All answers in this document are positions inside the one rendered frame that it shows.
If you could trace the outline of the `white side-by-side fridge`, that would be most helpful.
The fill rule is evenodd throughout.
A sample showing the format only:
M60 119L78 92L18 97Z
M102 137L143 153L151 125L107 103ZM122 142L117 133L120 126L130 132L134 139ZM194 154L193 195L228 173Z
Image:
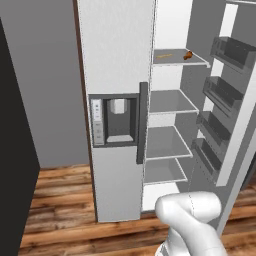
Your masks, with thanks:
M146 159L145 146L140 217L152 212L161 196L192 192L189 185L196 163L192 142L199 137L196 121L199 113L204 111L206 96L203 88L213 68L211 48L221 30L224 9L224 0L155 0L146 146L149 128L175 126L191 150L192 157L176 158L187 177L186 181L145 184L145 166L151 161ZM154 65L155 49L188 49L208 61L210 67ZM198 112L151 114L151 92L163 90L181 90Z

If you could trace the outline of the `grey fridge shelf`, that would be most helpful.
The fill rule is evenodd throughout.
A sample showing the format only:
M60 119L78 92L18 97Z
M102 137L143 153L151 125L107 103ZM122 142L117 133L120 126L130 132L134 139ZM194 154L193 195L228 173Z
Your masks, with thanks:
M210 63L193 52L193 56L190 59L184 60L183 56L187 53L187 51L191 51L188 49L155 49L153 55L153 64L154 65L167 65L167 66L206 66L210 67ZM156 56L169 54L172 56L168 58L157 59Z
M151 92L151 114L197 112L197 107L181 90L163 90Z
M146 159L192 157L192 152L175 126L148 129Z
M145 166L145 184L186 181L187 177L176 158L151 160Z

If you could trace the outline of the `grey fridge door with bins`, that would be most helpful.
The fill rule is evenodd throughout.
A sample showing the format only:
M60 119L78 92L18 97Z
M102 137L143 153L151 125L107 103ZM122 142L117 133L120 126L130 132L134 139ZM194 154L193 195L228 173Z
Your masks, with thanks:
M256 0L224 0L224 3L221 30L217 37L231 37L256 47ZM205 95L204 111L212 112L231 137L227 149L222 152L211 146L199 129L198 138L206 140L222 165L219 172L210 174L193 149L196 163L189 189L209 191L218 196L222 210L209 224L222 233L256 153L256 62L250 73L240 73L214 58L209 77L213 76L221 77L242 93L243 100L238 114L228 117Z

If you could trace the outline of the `white fridge door with dispenser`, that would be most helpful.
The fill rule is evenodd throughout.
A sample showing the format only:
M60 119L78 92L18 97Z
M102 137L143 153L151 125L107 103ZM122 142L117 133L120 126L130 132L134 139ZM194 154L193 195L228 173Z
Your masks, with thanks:
M78 0L99 222L141 215L141 82L150 85L155 0Z

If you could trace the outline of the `black cabinet side panel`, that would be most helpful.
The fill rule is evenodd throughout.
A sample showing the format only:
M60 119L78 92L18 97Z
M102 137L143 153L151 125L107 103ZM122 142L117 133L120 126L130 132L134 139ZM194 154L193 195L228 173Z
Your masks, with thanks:
M0 256L18 256L39 170L0 19Z

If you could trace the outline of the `grey door bin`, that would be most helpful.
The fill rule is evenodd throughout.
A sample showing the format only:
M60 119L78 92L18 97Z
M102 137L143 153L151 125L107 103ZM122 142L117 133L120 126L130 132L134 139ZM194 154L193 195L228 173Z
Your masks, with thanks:
M256 47L231 37L215 37L211 55L240 73L250 73L256 62Z
M221 77L207 77L203 92L226 116L238 114L243 94Z
M192 148L197 152L210 174L220 171L222 163L204 138L195 139L192 142Z
M231 133L212 112L200 112L196 123L211 146L222 152L227 149Z

